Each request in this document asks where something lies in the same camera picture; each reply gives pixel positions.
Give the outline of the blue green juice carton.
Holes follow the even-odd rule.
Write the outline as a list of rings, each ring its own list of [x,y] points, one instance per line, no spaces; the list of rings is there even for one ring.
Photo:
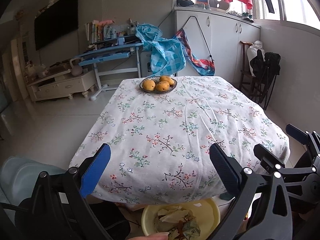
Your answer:
[[[182,235],[184,239],[198,239],[200,237],[201,230],[196,220],[190,220],[184,224],[182,228]]]

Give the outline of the red snack wrapper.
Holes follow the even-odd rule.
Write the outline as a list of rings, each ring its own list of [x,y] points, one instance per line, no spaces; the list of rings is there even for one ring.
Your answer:
[[[187,239],[184,239],[184,237],[182,235],[182,228],[183,228],[184,224],[187,223],[187,222],[188,221],[184,221],[184,222],[183,221],[179,221],[178,225],[169,231],[169,238],[168,239],[183,239],[183,240],[187,240]]]

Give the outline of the yellow plastic basin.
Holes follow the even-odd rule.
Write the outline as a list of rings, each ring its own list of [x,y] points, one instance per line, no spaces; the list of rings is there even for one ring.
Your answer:
[[[149,205],[142,214],[144,235],[168,232],[169,239],[207,239],[220,223],[212,198],[171,205]]]

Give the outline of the black folding chair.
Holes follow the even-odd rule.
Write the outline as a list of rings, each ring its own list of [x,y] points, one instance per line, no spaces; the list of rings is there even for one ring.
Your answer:
[[[255,75],[255,84],[253,87],[253,99],[258,100],[258,104],[264,102],[263,110],[267,110],[277,76],[280,74],[281,56],[277,53],[262,53],[257,50],[257,55],[250,64]]]

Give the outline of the cream tv cabinet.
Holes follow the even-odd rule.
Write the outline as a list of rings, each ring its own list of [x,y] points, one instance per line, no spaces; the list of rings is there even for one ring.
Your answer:
[[[68,70],[27,85],[27,91],[31,100],[36,102],[58,98],[72,99],[75,93],[81,93],[84,98],[87,98],[89,91],[94,91],[94,87],[93,70],[79,76],[73,76]]]

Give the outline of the pink kettlebell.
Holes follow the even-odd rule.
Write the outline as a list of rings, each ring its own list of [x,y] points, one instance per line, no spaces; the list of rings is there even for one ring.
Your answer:
[[[71,66],[71,74],[73,76],[80,76],[82,74],[82,67],[79,65],[80,62],[80,57],[70,59],[69,64]]]

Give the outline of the white plastic bag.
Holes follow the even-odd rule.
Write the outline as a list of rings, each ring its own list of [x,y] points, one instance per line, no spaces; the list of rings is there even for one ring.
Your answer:
[[[258,50],[261,51],[262,56],[264,57],[265,55],[265,51],[263,49],[263,42],[262,41],[255,41],[251,46],[249,46],[249,48],[247,49],[247,58],[248,58],[248,62],[250,62],[252,59],[254,59],[257,54],[258,54]]]

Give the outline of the orange mango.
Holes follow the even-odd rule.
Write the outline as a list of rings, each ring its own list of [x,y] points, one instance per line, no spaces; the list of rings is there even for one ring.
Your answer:
[[[153,91],[156,87],[156,83],[152,79],[146,79],[143,81],[142,87],[144,90]]]
[[[170,89],[170,85],[165,81],[160,81],[156,85],[156,90],[159,92],[167,91]]]
[[[167,82],[170,86],[173,86],[175,83],[175,81],[169,76],[161,76],[159,80]]]

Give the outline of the orange mango right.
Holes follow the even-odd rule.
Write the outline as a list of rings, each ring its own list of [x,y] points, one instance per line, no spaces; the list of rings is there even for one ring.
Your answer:
[[[175,83],[175,81],[169,76],[161,76],[159,80],[167,82],[170,86],[173,86]]]

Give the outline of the orange mango middle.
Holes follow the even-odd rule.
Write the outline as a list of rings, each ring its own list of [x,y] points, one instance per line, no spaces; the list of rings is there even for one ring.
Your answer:
[[[160,81],[156,85],[156,90],[159,92],[167,91],[170,89],[170,85],[165,81]]]

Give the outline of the woven fruit basket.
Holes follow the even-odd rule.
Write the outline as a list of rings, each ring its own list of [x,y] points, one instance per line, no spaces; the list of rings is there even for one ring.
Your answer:
[[[169,76],[147,77],[141,81],[139,87],[146,93],[165,94],[177,86],[177,81]]]

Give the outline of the blue study desk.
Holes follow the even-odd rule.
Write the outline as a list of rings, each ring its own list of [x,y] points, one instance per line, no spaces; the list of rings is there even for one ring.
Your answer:
[[[109,86],[108,84],[101,84],[101,77],[116,74],[126,74],[126,73],[137,73],[138,77],[142,77],[141,64],[140,64],[140,49],[143,46],[143,42],[135,37],[133,42],[125,44],[116,44],[115,46],[109,46],[104,48],[99,48],[91,50],[80,54],[70,60],[70,65],[74,60],[80,60],[79,66],[89,66],[92,65],[94,76],[96,80],[96,85],[98,90],[90,97],[91,101],[95,101],[101,92],[106,92],[110,90],[115,90],[115,86]],[[121,68],[117,67],[112,70],[100,72],[98,70],[98,64],[111,62],[114,60],[129,59],[130,57],[136,57],[136,66],[131,68]]]

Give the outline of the blue checkered cloth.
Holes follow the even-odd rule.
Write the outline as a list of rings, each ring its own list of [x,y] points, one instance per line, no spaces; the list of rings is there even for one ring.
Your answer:
[[[143,51],[151,52],[151,76],[171,76],[185,67],[181,42],[162,35],[161,29],[152,24],[140,24],[136,27],[136,36],[143,43]]]

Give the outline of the white balcony cabinet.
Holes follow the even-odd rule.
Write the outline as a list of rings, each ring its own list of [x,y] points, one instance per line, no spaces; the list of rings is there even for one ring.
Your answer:
[[[185,29],[189,41],[205,40],[210,57],[214,60],[215,75],[238,85],[242,63],[247,62],[242,42],[260,39],[260,27],[217,11],[199,8],[175,7],[176,29]]]

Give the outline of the black wall television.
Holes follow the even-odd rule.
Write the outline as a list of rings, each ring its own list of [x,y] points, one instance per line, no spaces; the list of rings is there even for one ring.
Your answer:
[[[78,28],[78,0],[58,0],[34,20],[35,49],[40,50]]]

